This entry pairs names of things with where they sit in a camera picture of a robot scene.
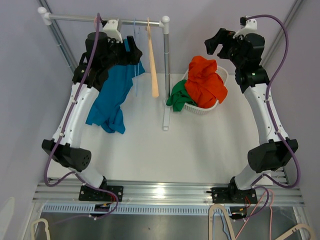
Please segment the beige plastic hanger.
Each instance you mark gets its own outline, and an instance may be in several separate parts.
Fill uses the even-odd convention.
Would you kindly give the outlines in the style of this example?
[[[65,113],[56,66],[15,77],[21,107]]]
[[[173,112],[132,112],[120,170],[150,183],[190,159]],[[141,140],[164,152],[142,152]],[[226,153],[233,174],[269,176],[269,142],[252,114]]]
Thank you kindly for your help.
[[[152,97],[158,98],[159,86],[158,86],[158,79],[157,79],[155,57],[153,52],[153,43],[152,43],[151,26],[150,26],[149,18],[147,18],[146,30],[147,30],[147,36],[148,36],[148,52],[149,52]]]

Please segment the green t shirt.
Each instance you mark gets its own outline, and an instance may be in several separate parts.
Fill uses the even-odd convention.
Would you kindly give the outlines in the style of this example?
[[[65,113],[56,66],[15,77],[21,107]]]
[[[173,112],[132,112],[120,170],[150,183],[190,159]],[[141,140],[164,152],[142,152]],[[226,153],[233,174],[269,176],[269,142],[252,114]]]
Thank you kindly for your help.
[[[177,82],[166,101],[166,106],[172,107],[174,112],[180,112],[184,108],[185,103],[191,106],[197,106],[196,102],[190,97],[186,90],[186,82],[186,79]]]

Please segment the blue t shirt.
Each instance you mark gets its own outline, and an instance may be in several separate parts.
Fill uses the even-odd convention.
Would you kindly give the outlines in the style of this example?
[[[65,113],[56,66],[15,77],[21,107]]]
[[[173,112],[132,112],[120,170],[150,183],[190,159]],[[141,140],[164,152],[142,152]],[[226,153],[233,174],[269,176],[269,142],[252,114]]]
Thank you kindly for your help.
[[[115,65],[108,70],[108,78],[89,111],[86,124],[100,126],[107,133],[123,134],[126,128],[121,104],[133,86],[133,78],[144,72],[142,62]]]

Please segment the pink plastic hanger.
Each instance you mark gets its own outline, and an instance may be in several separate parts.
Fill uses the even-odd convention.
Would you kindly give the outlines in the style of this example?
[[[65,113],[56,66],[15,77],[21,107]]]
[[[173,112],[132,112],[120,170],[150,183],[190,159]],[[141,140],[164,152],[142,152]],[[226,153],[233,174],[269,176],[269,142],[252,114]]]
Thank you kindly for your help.
[[[95,30],[97,30],[97,26],[99,25],[99,23],[98,23],[98,17],[96,16],[95,18],[94,18],[94,21],[93,21],[93,23],[94,23],[94,29]]]

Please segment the orange t shirt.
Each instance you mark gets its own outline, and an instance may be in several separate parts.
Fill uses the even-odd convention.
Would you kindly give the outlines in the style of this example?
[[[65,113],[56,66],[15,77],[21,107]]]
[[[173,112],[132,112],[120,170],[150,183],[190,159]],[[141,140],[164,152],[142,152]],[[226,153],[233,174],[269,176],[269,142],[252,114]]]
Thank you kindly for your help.
[[[210,108],[216,101],[221,104],[228,90],[216,73],[217,61],[200,55],[194,56],[188,66],[188,79],[185,88],[200,108]]]

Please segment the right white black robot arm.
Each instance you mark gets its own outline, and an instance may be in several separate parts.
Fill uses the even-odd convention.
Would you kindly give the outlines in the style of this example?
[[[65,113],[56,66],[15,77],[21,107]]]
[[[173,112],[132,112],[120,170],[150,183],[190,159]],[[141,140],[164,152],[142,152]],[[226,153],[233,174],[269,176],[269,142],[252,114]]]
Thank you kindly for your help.
[[[291,152],[298,149],[297,140],[290,139],[281,125],[272,102],[271,82],[260,65],[265,39],[256,33],[237,36],[220,28],[204,44],[209,55],[222,45],[218,57],[234,64],[236,83],[251,107],[259,137],[259,145],[247,153],[248,164],[242,172],[232,177],[227,187],[213,187],[209,193],[215,204],[243,204],[246,198],[256,203],[254,185],[284,167]]]

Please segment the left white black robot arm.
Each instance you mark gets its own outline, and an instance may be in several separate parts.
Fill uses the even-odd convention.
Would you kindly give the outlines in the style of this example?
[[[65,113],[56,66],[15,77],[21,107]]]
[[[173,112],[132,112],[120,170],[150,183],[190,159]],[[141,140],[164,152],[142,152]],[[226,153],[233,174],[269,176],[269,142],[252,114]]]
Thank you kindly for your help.
[[[121,105],[133,86],[133,77],[145,72],[142,55],[132,35],[117,40],[102,31],[88,34],[61,122],[52,138],[42,142],[41,147],[48,154],[43,174],[48,187],[66,178],[49,182],[49,166],[55,161],[70,170],[68,175],[76,175],[90,186],[95,200],[107,197],[106,178],[91,164],[91,151],[81,148],[84,126],[97,125],[107,133],[125,132]]]

